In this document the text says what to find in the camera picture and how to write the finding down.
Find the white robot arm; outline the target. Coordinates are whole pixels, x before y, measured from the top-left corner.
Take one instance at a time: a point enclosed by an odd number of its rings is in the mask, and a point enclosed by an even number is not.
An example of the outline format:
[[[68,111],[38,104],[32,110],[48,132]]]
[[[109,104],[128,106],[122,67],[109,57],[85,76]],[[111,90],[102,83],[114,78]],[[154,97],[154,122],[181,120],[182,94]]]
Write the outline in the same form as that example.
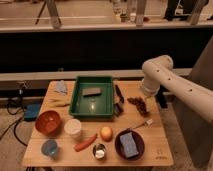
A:
[[[173,60],[168,55],[146,60],[142,64],[143,93],[146,96],[154,96],[160,86],[163,86],[204,120],[213,124],[213,91],[174,74],[172,69]]]

